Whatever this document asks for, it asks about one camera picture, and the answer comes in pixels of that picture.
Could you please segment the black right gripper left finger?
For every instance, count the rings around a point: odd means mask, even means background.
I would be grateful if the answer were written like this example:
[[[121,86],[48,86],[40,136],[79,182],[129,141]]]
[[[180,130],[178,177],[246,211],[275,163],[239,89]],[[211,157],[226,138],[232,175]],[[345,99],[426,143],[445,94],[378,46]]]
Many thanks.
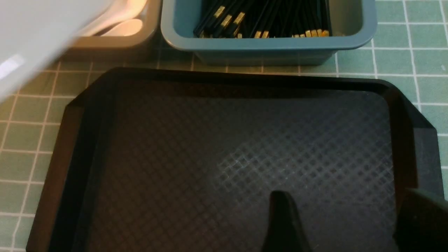
[[[267,234],[263,252],[311,252],[296,202],[290,193],[274,190],[270,193]]]

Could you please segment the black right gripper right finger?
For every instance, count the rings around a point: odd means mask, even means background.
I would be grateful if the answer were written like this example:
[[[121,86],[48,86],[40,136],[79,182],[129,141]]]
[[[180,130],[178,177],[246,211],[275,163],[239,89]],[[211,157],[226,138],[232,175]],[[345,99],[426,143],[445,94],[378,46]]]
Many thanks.
[[[400,252],[446,252],[447,201],[425,190],[408,188],[398,212],[394,239]]]

